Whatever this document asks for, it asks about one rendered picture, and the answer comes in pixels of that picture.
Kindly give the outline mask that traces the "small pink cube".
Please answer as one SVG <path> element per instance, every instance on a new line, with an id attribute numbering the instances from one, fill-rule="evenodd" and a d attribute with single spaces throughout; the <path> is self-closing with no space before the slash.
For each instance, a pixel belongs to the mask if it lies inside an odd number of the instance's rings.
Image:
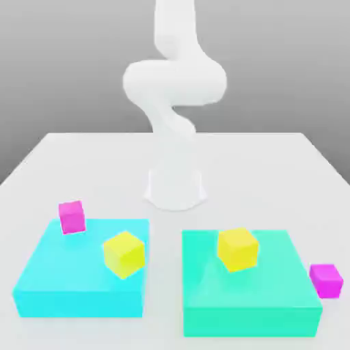
<path id="1" fill-rule="evenodd" d="M 58 211 L 64 235 L 85 231 L 85 214 L 80 200 L 60 203 Z"/>

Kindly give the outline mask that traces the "large turquoise box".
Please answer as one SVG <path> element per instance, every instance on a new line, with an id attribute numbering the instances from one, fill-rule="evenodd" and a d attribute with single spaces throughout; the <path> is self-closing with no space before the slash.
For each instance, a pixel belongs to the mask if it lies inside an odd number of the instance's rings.
<path id="1" fill-rule="evenodd" d="M 314 337 L 323 307 L 290 235 L 254 230 L 257 266 L 230 273 L 216 230 L 182 233 L 186 337 Z"/>

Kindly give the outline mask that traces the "large cyan box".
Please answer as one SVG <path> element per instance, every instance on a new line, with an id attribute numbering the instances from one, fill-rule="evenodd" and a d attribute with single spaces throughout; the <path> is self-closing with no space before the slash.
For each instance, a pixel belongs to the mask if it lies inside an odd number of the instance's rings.
<path id="1" fill-rule="evenodd" d="M 87 219 L 83 233 L 48 224 L 12 295 L 20 317 L 142 317 L 147 269 L 122 280 L 105 266 L 103 243 L 128 231 L 149 242 L 147 219 Z"/>

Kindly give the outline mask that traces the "small lemon yellow cube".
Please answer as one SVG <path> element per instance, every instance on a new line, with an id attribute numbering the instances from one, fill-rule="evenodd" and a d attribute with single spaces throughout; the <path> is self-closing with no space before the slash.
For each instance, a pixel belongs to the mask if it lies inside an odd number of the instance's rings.
<path id="1" fill-rule="evenodd" d="M 103 243 L 105 265 L 120 279 L 126 279 L 145 266 L 145 243 L 124 231 Z"/>

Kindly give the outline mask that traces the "small magenta cube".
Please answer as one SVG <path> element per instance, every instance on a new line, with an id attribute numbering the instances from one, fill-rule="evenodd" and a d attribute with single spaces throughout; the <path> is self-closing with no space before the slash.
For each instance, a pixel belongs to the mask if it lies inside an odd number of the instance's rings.
<path id="1" fill-rule="evenodd" d="M 310 279 L 321 299 L 338 299 L 343 286 L 343 278 L 333 264 L 312 264 Z"/>

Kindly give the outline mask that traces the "small golden yellow cube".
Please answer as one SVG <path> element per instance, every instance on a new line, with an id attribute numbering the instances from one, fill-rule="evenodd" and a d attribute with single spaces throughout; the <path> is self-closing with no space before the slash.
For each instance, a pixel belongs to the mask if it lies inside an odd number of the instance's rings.
<path id="1" fill-rule="evenodd" d="M 217 256 L 230 272 L 256 266 L 259 242 L 247 228 L 219 231 Z"/>

